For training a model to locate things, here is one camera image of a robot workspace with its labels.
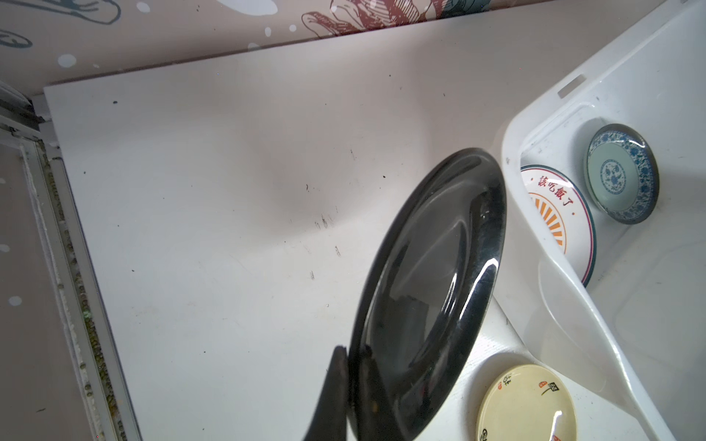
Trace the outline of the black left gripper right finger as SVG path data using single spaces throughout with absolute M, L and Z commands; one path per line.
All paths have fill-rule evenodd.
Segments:
M 377 362 L 371 353 L 360 357 L 356 380 L 358 440 L 404 440 Z

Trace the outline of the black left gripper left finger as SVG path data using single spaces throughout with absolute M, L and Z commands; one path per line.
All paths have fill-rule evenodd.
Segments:
M 346 441 L 349 405 L 347 350 L 335 347 L 305 441 Z

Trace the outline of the black plate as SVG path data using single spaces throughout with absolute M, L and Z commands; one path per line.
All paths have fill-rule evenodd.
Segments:
M 360 357 L 371 353 L 404 440 L 418 437 L 459 380 L 492 299 L 506 235 L 496 159 L 455 152 L 395 217 L 362 290 L 349 347 L 349 420 Z

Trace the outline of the cream yellow plate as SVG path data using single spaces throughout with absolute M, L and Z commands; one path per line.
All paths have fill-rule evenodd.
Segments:
M 496 378 L 476 420 L 480 441 L 578 439 L 577 413 L 564 382 L 535 364 L 512 367 Z

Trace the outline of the teal patterned plate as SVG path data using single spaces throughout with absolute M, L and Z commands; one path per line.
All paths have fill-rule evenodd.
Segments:
M 584 174 L 592 200 L 616 222 L 634 225 L 654 211 L 660 192 L 656 158 L 636 130 L 609 124 L 591 138 Z

